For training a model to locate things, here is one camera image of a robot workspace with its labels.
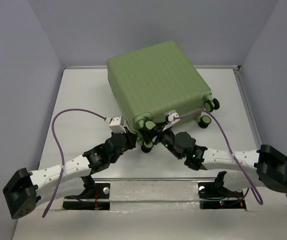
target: caster wheel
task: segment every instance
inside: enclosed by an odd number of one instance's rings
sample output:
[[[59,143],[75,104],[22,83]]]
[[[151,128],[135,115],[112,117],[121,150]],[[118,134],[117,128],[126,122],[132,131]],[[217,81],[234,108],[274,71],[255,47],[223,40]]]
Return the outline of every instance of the caster wheel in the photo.
[[[213,99],[213,104],[214,104],[214,107],[213,107],[214,110],[218,110],[220,108],[220,104],[217,98]]]
[[[152,150],[153,148],[152,147],[146,147],[145,145],[142,145],[141,146],[141,151],[143,151],[144,153],[150,153],[150,151]]]
[[[200,119],[200,122],[198,122],[199,127],[202,129],[205,129],[209,126],[209,124],[212,122],[212,119],[209,116],[202,116]]]
[[[203,106],[204,106],[204,109],[209,113],[211,113],[214,110],[213,104],[209,100],[205,101]]]

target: purple hose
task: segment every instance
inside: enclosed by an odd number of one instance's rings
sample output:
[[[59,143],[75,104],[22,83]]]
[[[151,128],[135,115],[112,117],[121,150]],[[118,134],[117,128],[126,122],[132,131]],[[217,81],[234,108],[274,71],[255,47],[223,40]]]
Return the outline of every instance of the purple hose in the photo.
[[[251,180],[251,178],[249,177],[249,175],[247,174],[247,172],[245,171],[244,167],[240,164],[240,162],[238,161],[238,159],[236,158],[236,156],[234,155],[234,152],[230,146],[230,143],[228,141],[228,138],[222,128],[222,126],[220,125],[220,123],[218,122],[218,120],[215,118],[214,115],[212,115],[210,112],[206,111],[206,110],[203,110],[203,109],[198,109],[198,110],[195,110],[195,111],[192,111],[186,115],[182,115],[182,116],[178,116],[178,117],[174,117],[174,119],[184,119],[184,118],[188,118],[194,114],[197,114],[197,113],[201,113],[201,112],[204,112],[206,114],[208,114],[210,117],[212,117],[212,119],[217,123],[223,137],[224,137],[224,140],[225,140],[225,143],[227,144],[227,147],[229,149],[229,152],[230,154],[232,155],[234,161],[237,163],[237,165],[239,166],[240,170],[243,172],[244,176],[246,177],[246,179],[248,180],[248,182],[250,183],[251,185],[251,191],[254,195],[254,198],[256,199],[256,201],[258,202],[258,204],[260,205],[263,205],[264,204],[264,201],[263,201],[263,198],[262,196],[260,195],[259,191],[257,190],[254,182]]]
[[[99,118],[102,118],[103,120],[106,120],[106,119],[107,119],[106,117],[101,116],[101,115],[98,114],[98,113],[95,113],[95,112],[93,112],[93,111],[89,111],[89,110],[86,110],[86,109],[82,109],[82,108],[70,108],[70,109],[66,109],[66,110],[63,110],[63,111],[57,113],[56,116],[54,116],[54,118],[53,118],[53,120],[52,120],[52,123],[51,123],[51,131],[52,131],[52,135],[53,135],[53,138],[54,138],[54,140],[55,140],[55,143],[57,144],[58,149],[59,149],[59,152],[60,152],[61,165],[62,165],[62,166],[65,166],[65,156],[64,156],[63,148],[62,148],[62,146],[60,145],[60,143],[59,143],[59,141],[58,141],[58,138],[57,138],[57,135],[56,135],[56,133],[55,133],[55,121],[56,121],[56,119],[57,119],[61,114],[66,113],[66,112],[72,112],[72,111],[86,112],[86,113],[89,113],[89,114],[93,114],[93,115],[95,115],[95,116],[97,116],[97,117],[99,117]],[[47,215],[47,213],[48,213],[50,207],[51,207],[52,204],[53,204],[53,201],[55,200],[55,197],[56,197],[56,194],[57,194],[57,191],[58,191],[58,188],[59,188],[60,181],[61,181],[62,178],[63,178],[63,174],[64,174],[64,168],[62,167],[61,170],[60,170],[60,174],[59,174],[58,181],[57,181],[57,183],[56,183],[56,185],[55,185],[53,194],[52,194],[52,196],[51,196],[51,199],[50,199],[50,201],[49,201],[47,207],[45,208],[45,210],[44,210],[44,212],[43,212],[43,214],[42,214],[42,217],[43,217],[43,218]]]

